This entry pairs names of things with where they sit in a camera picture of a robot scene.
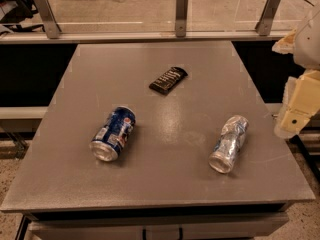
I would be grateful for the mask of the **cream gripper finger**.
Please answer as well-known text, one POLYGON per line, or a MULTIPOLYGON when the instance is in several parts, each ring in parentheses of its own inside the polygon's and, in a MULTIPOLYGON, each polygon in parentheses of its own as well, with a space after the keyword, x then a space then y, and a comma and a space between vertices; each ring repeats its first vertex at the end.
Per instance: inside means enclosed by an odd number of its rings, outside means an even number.
POLYGON ((300 133, 320 111, 320 71, 306 70, 298 78, 289 77, 274 133, 288 139, 300 133))
POLYGON ((273 45, 272 51, 279 54, 292 54, 294 52, 295 36, 296 29, 293 29, 273 45))

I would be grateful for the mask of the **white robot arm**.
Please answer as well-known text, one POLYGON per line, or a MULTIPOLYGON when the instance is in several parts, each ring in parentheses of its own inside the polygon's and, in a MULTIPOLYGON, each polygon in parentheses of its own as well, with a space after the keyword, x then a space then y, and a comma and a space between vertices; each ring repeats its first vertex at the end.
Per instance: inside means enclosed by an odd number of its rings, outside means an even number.
POLYGON ((320 4, 316 4, 288 35, 272 50, 293 55, 294 63, 305 69, 298 78, 289 77, 274 133, 292 138, 320 111, 320 4))

